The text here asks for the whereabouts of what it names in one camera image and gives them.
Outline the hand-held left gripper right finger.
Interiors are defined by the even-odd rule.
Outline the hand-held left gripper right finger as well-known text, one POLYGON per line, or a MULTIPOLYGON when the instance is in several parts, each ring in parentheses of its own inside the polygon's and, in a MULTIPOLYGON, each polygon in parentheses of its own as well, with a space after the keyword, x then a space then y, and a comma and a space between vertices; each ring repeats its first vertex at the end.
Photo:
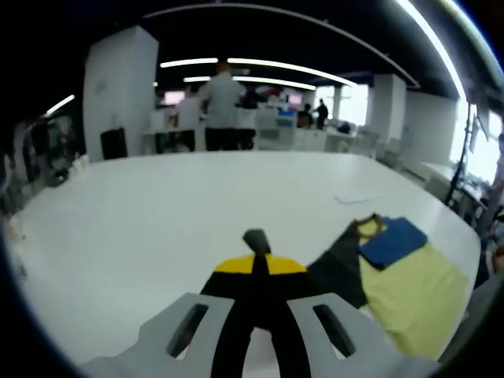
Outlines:
POLYGON ((399 353, 384 332, 338 295, 288 297, 294 279, 307 288, 309 277, 297 262, 283 260, 280 272, 269 264, 271 254, 254 258, 258 308, 268 322, 280 367, 286 377, 430 377, 434 361, 399 353))

